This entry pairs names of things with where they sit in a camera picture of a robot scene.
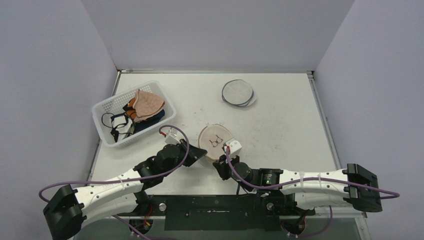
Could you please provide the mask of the white mesh bag beige trim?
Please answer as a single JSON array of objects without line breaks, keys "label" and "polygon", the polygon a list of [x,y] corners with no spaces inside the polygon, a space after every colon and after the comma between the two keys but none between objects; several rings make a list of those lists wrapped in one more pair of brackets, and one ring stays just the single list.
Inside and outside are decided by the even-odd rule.
[{"label": "white mesh bag beige trim", "polygon": [[215,162],[224,154],[222,149],[224,144],[233,138],[233,134],[226,127],[221,124],[212,124],[200,131],[197,142],[200,149],[207,151],[205,157],[210,162]]}]

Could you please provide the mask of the beige lace bra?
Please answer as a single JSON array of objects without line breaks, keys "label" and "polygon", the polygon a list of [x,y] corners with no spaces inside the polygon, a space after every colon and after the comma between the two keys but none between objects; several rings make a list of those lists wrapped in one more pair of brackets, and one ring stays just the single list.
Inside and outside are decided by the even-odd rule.
[{"label": "beige lace bra", "polygon": [[165,100],[162,97],[138,89],[135,92],[135,100],[132,105],[136,113],[134,121],[139,123],[157,115],[163,110],[164,105]]}]

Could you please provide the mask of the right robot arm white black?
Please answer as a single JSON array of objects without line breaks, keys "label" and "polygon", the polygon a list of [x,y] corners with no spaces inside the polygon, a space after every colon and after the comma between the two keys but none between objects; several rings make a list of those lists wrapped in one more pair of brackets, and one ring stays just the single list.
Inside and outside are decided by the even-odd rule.
[{"label": "right robot arm white black", "polygon": [[346,168],[304,172],[278,168],[250,168],[238,156],[227,161],[225,155],[213,162],[222,180],[233,179],[249,192],[284,196],[282,207],[290,215],[326,206],[351,206],[357,211],[383,210],[377,191],[378,177],[359,164]]}]

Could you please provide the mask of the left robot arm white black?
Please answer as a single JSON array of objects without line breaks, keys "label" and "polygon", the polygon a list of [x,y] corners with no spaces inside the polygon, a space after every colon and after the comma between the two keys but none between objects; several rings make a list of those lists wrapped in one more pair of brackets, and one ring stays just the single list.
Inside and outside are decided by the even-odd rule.
[{"label": "left robot arm white black", "polygon": [[68,240],[83,227],[112,215],[144,215],[149,210],[149,201],[142,197],[145,190],[160,184],[173,169],[190,167],[206,154],[207,150],[181,140],[105,182],[77,188],[64,184],[43,209],[52,239]]}]

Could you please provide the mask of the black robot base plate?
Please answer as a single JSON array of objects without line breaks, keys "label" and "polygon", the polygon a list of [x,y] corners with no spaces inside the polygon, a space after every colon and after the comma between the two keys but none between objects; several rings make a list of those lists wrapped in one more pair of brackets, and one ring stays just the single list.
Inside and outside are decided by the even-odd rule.
[{"label": "black robot base plate", "polygon": [[315,213],[298,208],[291,196],[153,195],[120,216],[163,220],[166,231],[280,231],[282,222]]}]

